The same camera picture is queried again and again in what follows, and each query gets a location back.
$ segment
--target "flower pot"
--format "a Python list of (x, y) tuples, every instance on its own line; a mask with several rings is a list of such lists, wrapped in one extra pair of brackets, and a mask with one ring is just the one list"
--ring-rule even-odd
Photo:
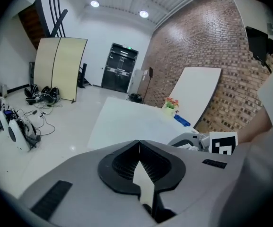
[(164, 114), (170, 116), (170, 117), (174, 117), (175, 114), (175, 109), (174, 108), (168, 108), (168, 107), (164, 107), (162, 109), (162, 111), (164, 112)]

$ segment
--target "black double door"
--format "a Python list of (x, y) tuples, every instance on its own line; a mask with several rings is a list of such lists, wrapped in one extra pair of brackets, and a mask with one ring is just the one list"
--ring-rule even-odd
[(104, 71), (102, 87), (127, 92), (138, 52), (113, 44)]

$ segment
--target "floor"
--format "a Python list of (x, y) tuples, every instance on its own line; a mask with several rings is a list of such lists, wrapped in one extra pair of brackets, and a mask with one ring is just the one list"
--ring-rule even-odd
[[(46, 115), (47, 122), (56, 130), (51, 135), (43, 136), (37, 148), (25, 153), (19, 151), (15, 143), (0, 133), (0, 188), (19, 197), (36, 179), (43, 176), (68, 158), (89, 151), (87, 143), (98, 115), (107, 97), (126, 99), (127, 94), (99, 87), (78, 88), (77, 101), (61, 100)], [(23, 90), (8, 95), (6, 100), (16, 110), (24, 112), (38, 110), (25, 103)], [(29, 119), (35, 127), (43, 124), (39, 110)], [(41, 134), (50, 133), (53, 128), (45, 125), (40, 128)]]

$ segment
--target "white table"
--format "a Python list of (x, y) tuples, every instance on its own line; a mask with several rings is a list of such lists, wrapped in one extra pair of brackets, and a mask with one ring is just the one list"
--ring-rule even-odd
[(168, 144), (185, 132), (197, 133), (192, 127), (184, 127), (165, 115), (160, 108), (108, 97), (91, 133), (88, 148), (95, 150), (130, 140)]

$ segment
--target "brick wall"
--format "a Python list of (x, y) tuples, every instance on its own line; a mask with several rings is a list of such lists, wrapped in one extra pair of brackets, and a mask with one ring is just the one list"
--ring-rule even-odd
[[(158, 107), (185, 67), (222, 68), (215, 95), (196, 127), (200, 132), (246, 126), (262, 107), (256, 92), (269, 75), (249, 51), (233, 0), (195, 0), (179, 10), (153, 34), (142, 69), (149, 66), (154, 76), (145, 103)], [(142, 96), (148, 81), (147, 76), (141, 82)]]

